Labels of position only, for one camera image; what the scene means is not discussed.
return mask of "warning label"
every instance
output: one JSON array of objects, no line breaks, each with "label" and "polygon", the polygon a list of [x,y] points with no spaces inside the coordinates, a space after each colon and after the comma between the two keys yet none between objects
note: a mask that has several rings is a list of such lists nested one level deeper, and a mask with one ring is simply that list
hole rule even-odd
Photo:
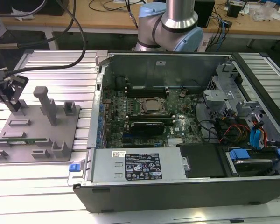
[{"label": "warning label", "polygon": [[128,181],[162,179],[159,154],[126,154]]}]

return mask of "workbench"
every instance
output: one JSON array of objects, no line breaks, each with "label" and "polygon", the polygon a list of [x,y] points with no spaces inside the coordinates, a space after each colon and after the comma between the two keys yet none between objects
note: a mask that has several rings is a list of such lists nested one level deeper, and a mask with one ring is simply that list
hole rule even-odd
[{"label": "workbench", "polygon": [[[33,66],[66,65],[77,60],[80,51],[38,50],[25,54],[15,69]],[[87,51],[81,63],[66,70],[41,70],[23,73],[29,78],[21,98],[27,105],[39,105],[33,96],[38,85],[48,87],[48,97],[56,105],[74,100],[82,110],[79,115],[73,153],[70,161],[60,163],[22,163],[0,165],[0,224],[1,223],[230,223],[240,219],[245,223],[279,224],[280,197],[261,205],[223,206],[177,210],[151,210],[91,214],[72,191],[69,165],[85,158],[91,108],[95,90],[95,51]],[[241,53],[260,83],[280,107],[280,69],[270,58],[258,53]],[[243,83],[245,90],[249,87]],[[0,104],[0,132],[10,111]],[[82,171],[75,172],[75,180]]]},{"label": "workbench", "polygon": [[[91,4],[91,7],[104,10],[100,4],[101,0],[96,0]],[[117,34],[137,34],[138,30],[129,18],[126,12],[97,12],[88,7],[90,0],[77,0],[76,18],[83,27],[86,33],[117,33]],[[224,3],[224,0],[216,0],[217,12],[223,19],[231,21],[232,27],[230,28],[227,37],[233,38],[246,38],[246,39],[273,39],[280,40],[280,21],[261,21],[254,22],[250,15],[239,14],[238,18],[226,17],[226,11],[219,7]],[[108,3],[108,7],[124,6],[119,3]],[[136,20],[138,20],[139,8],[141,4],[131,6],[132,13]],[[70,0],[69,9],[73,9],[73,0]],[[33,20],[19,21],[14,18],[2,19],[7,29],[10,30],[29,30],[29,31],[42,31],[45,33],[46,38],[54,36],[54,32],[62,32],[70,23],[70,17],[67,14],[63,16],[50,16],[50,15],[35,15]],[[211,19],[207,28],[203,28],[204,36],[199,51],[205,51],[208,40],[215,35],[218,29],[218,24],[215,19]],[[79,32],[76,24],[74,23],[70,32]],[[58,49],[56,42],[50,42],[49,47],[51,50]]]}]

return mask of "black cable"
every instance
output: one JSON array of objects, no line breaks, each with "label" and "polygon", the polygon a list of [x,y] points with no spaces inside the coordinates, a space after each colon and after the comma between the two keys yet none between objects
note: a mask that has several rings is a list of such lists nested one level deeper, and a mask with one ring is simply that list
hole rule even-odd
[{"label": "black cable", "polygon": [[[74,6],[73,6],[73,16],[75,17],[76,15],[76,0],[74,0]],[[49,43],[51,41],[55,41],[57,39],[59,39],[60,37],[62,37],[64,34],[66,34],[69,29],[72,27],[74,23],[74,20],[71,19],[70,21],[70,24],[68,25],[68,27],[60,34],[52,37],[52,38],[49,38],[47,40],[42,40],[42,41],[36,41],[36,42],[29,42],[29,43],[18,43],[17,47],[18,48],[31,48],[31,47],[34,47],[34,46],[38,46],[38,45],[43,45],[43,44],[46,44],[46,43]]]},{"label": "black cable", "polygon": [[47,4],[47,2],[48,2],[48,0],[43,0],[42,4],[30,13],[26,13],[26,14],[23,14],[23,15],[0,14],[0,17],[13,17],[13,18],[15,18],[15,17],[30,16],[30,15],[33,15],[33,14],[41,11],[42,8]]},{"label": "black cable", "polygon": [[222,34],[222,26],[221,26],[221,21],[220,21],[220,15],[217,13],[217,11],[216,11],[216,8],[214,7],[214,14],[217,16],[217,22],[218,22],[218,30],[217,30],[217,33],[216,33],[216,35],[211,39],[211,41],[210,41],[210,44],[206,47],[206,50],[208,49],[208,48],[210,48],[211,46],[213,46],[214,45],[214,40],[216,39],[216,37],[217,37],[217,35],[219,34],[219,32],[220,32],[220,29],[221,29],[221,32],[220,32],[220,35],[219,35],[219,37],[221,36],[221,34]]},{"label": "black cable", "polygon": [[21,73],[21,72],[26,72],[26,71],[35,71],[35,70],[57,70],[57,69],[68,69],[71,68],[73,66],[75,66],[76,64],[78,64],[80,61],[82,61],[85,52],[86,52],[86,38],[85,38],[85,34],[84,31],[80,25],[80,23],[76,20],[76,18],[74,17],[74,15],[60,2],[60,0],[55,0],[66,12],[67,14],[70,15],[70,17],[74,20],[74,22],[77,24],[81,35],[82,35],[82,39],[83,39],[83,50],[81,53],[81,56],[73,63],[68,64],[68,65],[62,65],[62,66],[45,66],[45,67],[32,67],[32,68],[24,68],[24,69],[18,69],[18,70],[14,70],[14,71],[8,71],[7,75],[14,75],[17,73]]},{"label": "black cable", "polygon": [[[223,31],[223,30],[222,30],[222,22],[221,22],[221,21],[222,21],[222,17],[217,13],[217,11],[216,11],[215,8],[214,8],[214,10],[215,10],[215,11],[214,11],[213,13],[217,16],[218,31],[217,31],[215,37],[211,39],[210,44],[207,46],[206,49],[212,47],[212,46],[215,45],[215,44],[218,44],[218,43],[221,43],[221,42],[223,43],[223,42],[225,41],[225,39],[226,39],[226,35],[227,35],[228,32],[229,32],[229,28],[225,28],[225,34],[224,34],[223,37],[220,38],[220,36],[221,36],[221,34],[222,34],[222,31]],[[217,37],[217,34],[218,34],[220,28],[221,28],[220,35],[219,35],[219,37],[217,38],[217,40],[214,41],[214,40],[216,39],[216,37]]]},{"label": "black cable", "polygon": [[[89,7],[90,9],[94,10],[94,11],[97,11],[97,12],[112,12],[112,11],[115,11],[115,10],[118,10],[118,9],[125,8],[125,7],[126,7],[126,5],[125,5],[125,6],[118,7],[118,8],[113,8],[113,9],[110,9],[110,10],[100,10],[100,9],[92,8],[92,7],[90,6],[94,1],[95,1],[95,0],[91,0],[91,2],[88,4],[88,7]],[[135,3],[130,4],[130,6],[131,6],[131,5],[134,5],[134,4],[137,4],[137,3],[140,3],[140,2],[146,3],[144,0],[140,0],[140,1],[138,1],[138,2],[135,2]]]}]

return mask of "black speaker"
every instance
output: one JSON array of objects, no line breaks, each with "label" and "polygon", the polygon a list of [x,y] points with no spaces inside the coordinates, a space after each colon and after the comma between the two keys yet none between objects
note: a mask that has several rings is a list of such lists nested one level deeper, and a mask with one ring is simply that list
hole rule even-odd
[{"label": "black speaker", "polygon": [[242,10],[242,6],[230,4],[228,7],[227,16],[237,18],[239,11],[241,10]]},{"label": "black speaker", "polygon": [[[43,0],[0,0],[0,13],[11,13],[12,7],[14,9],[31,12],[41,5]],[[61,0],[62,4],[67,8],[69,0]],[[45,7],[37,14],[47,15],[63,15],[64,9],[55,1],[48,0]]]},{"label": "black speaker", "polygon": [[[154,0],[154,2],[166,2],[166,0]],[[196,0],[194,10],[198,14],[197,25],[207,27],[215,5],[215,0]]]}]

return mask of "side panel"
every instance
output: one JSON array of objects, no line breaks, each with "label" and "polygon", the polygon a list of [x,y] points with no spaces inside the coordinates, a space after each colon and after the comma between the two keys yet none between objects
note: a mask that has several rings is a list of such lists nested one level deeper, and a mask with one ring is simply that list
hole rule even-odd
[{"label": "side panel", "polygon": [[267,203],[280,196],[280,180],[212,183],[74,186],[92,213]]}]

